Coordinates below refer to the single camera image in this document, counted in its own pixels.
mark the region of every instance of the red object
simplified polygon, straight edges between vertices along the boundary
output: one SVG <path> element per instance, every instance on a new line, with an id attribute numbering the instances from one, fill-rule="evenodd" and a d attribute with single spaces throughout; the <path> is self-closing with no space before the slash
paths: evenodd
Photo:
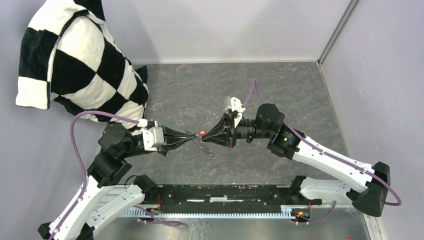
<path id="1" fill-rule="evenodd" d="M 202 129 L 202 130 L 200 130 L 200 131 L 199 131 L 198 135 L 199 135 L 199 136 L 203 136 L 203 135 L 205 135 L 207 132 L 208 132 L 208 130 L 206 130 L 206 129 Z"/>

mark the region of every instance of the marble pattern surface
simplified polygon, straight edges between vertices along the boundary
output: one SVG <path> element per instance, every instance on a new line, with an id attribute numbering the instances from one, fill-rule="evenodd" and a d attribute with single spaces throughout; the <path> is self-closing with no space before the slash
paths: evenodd
<path id="1" fill-rule="evenodd" d="M 321 73 L 313 62 L 199 63 L 148 65 L 146 117 L 159 125 L 197 133 L 211 129 L 227 96 L 244 102 L 257 78 L 262 95 L 275 103 L 292 126 L 322 145 L 345 154 L 345 146 Z M 243 114 L 254 119 L 261 100 L 255 93 Z M 170 152 L 127 158 L 128 176 L 147 174 L 157 184 L 290 184 L 297 175 L 332 179 L 309 165 L 273 155 L 268 141 L 237 142 L 233 149 L 212 143 L 213 157 L 196 140 Z"/>

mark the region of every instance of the black cable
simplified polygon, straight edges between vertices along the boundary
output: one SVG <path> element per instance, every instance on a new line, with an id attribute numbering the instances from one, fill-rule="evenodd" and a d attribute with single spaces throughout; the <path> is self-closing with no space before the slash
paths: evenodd
<path id="1" fill-rule="evenodd" d="M 137 177 L 137 175 L 131 175 L 126 179 L 125 183 L 123 184 L 123 187 L 125 188 L 125 190 L 127 190 L 127 183 L 130 180 L 130 178 L 132 178 L 132 177 Z"/>

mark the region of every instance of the checkered blanket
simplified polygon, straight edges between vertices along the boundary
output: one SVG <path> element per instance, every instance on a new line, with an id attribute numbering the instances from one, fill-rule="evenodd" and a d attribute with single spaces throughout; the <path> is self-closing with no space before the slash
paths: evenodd
<path id="1" fill-rule="evenodd" d="M 99 110 L 138 120 L 146 83 L 147 67 L 135 70 L 115 45 L 101 0 L 47 0 L 22 39 L 16 105 L 49 109 L 54 100 L 73 115 Z M 137 129 L 115 118 L 84 117 Z"/>

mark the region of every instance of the gray wall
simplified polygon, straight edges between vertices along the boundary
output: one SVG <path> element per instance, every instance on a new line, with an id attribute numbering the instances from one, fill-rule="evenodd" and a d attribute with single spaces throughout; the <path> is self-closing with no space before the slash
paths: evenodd
<path id="1" fill-rule="evenodd" d="M 390 240 L 422 238 L 423 8 L 420 0 L 360 1 L 323 63 L 349 152 L 391 167 L 392 186 L 404 203 L 384 209 Z"/>
<path id="2" fill-rule="evenodd" d="M 313 61 L 349 0 L 103 0 L 134 63 Z"/>
<path id="3" fill-rule="evenodd" d="M 57 103 L 49 110 L 15 106 L 21 39 L 44 0 L 0 2 L 0 239 L 36 240 L 40 224 L 54 220 L 82 183 L 69 125 Z M 88 167 L 103 124 L 80 120 L 76 141 Z"/>

